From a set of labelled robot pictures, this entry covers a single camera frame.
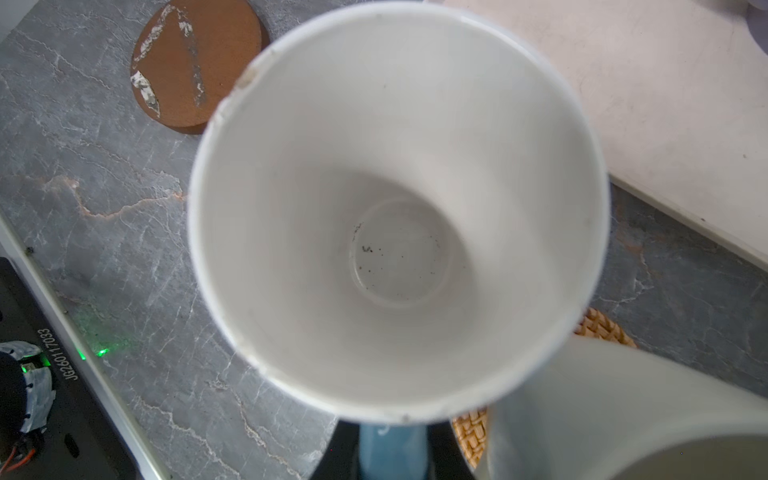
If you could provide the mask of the brown wooden round coaster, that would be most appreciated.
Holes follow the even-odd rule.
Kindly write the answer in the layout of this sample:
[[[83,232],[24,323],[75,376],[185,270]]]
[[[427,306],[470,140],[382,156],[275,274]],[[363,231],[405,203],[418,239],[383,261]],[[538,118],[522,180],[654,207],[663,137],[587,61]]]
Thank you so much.
[[[132,92],[151,119],[179,133],[200,134],[269,43],[266,27],[247,1],[170,1],[136,41]]]

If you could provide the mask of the light blue mug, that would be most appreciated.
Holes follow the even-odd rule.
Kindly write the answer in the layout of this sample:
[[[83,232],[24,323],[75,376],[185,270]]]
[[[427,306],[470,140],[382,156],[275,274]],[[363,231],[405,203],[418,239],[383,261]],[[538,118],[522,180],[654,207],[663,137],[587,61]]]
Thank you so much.
[[[607,168],[569,84],[455,8],[321,15],[246,68],[188,196],[197,283],[234,351],[359,427],[360,479],[425,479],[430,424],[511,392],[601,275]]]

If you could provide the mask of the lavender mug white inside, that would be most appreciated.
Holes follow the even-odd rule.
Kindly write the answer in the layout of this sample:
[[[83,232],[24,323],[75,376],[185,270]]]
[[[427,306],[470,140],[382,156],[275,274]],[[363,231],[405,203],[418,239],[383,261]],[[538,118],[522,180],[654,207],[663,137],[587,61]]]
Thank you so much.
[[[749,33],[761,50],[768,53],[768,1],[748,0],[746,21]]]

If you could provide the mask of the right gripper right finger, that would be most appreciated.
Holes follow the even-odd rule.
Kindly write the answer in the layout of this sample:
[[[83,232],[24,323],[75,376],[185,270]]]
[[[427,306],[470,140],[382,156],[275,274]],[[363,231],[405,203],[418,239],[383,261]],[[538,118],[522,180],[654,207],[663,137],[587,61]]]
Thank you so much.
[[[430,473],[435,480],[474,480],[475,477],[456,440],[450,422],[427,427]]]

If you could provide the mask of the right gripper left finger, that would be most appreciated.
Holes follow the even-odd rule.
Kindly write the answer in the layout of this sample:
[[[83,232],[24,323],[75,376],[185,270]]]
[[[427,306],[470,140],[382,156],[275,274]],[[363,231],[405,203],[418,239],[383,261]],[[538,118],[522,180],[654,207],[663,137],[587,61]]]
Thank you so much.
[[[310,480],[358,480],[360,425],[339,420]]]

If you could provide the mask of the beige plastic tray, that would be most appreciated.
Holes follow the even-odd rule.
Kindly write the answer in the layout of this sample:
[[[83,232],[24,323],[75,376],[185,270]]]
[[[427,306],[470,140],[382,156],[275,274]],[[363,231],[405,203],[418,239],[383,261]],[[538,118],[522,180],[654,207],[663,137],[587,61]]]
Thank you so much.
[[[614,182],[767,263],[762,1],[462,1],[532,44],[579,92]]]

